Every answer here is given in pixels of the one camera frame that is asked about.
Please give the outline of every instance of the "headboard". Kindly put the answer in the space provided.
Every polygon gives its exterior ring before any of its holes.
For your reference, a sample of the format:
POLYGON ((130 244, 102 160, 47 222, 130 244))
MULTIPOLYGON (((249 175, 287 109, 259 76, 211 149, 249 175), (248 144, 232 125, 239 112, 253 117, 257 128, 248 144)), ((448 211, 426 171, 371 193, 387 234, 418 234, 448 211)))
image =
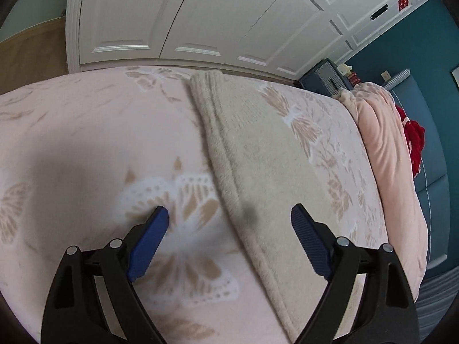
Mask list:
POLYGON ((408 118, 425 128, 421 172, 415 178, 416 193, 427 221, 429 250, 427 268, 432 269, 447 258, 450 225, 449 183, 442 144, 430 110, 409 70, 385 85, 408 118))

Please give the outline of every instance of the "wall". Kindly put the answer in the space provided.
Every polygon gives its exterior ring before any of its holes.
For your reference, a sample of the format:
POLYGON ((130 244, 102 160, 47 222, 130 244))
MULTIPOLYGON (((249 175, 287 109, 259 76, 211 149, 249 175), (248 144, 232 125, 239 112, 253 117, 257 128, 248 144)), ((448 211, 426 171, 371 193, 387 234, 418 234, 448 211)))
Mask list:
POLYGON ((0 28, 0 42, 28 27, 59 18, 67 0, 18 0, 0 28))
POLYGON ((441 0, 429 0, 357 53, 348 65, 362 81, 383 83, 380 76, 410 68, 443 145, 448 166, 451 232, 448 260, 435 269, 459 265, 459 89, 451 71, 459 66, 459 28, 441 0))

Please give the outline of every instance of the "white wardrobe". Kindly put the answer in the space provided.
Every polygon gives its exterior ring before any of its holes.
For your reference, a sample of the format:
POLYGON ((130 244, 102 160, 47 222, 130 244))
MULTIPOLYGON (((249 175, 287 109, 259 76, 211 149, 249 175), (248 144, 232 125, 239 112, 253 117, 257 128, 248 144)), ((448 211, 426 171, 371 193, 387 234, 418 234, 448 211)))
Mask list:
POLYGON ((71 72, 132 63, 298 79, 340 64, 427 0, 68 0, 71 72))

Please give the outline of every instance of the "blue rubber tip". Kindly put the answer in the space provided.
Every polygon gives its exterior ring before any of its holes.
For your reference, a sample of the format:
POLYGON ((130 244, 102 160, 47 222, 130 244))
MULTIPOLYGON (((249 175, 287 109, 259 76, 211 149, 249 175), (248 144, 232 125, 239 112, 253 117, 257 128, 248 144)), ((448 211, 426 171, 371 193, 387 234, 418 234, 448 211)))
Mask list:
POLYGON ((330 251, 314 228, 314 220, 303 206, 296 205, 292 208, 291 224, 314 271, 329 281, 332 275, 330 251))
POLYGON ((130 282, 145 274, 168 226, 169 213, 162 208, 129 255, 129 268, 126 274, 130 282))

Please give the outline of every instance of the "silver screw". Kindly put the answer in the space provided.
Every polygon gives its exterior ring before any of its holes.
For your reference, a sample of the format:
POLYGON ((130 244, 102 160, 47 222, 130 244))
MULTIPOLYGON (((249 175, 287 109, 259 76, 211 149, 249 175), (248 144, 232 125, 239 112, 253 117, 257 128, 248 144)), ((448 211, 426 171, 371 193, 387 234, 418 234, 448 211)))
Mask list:
POLYGON ((76 254, 76 252, 78 251, 78 248, 76 248, 75 246, 70 246, 69 248, 67 248, 67 254, 68 255, 74 255, 76 254))
POLYGON ((391 253, 394 250, 394 248, 389 243, 384 243, 382 245, 382 249, 384 249, 385 252, 388 252, 388 253, 391 253))
POLYGON ((121 239, 114 239, 110 242, 110 247, 112 248, 120 248, 122 245, 122 240, 121 239))
POLYGON ((350 243, 349 239, 345 238, 344 236, 340 236, 337 239, 337 243, 342 247, 347 247, 350 243))

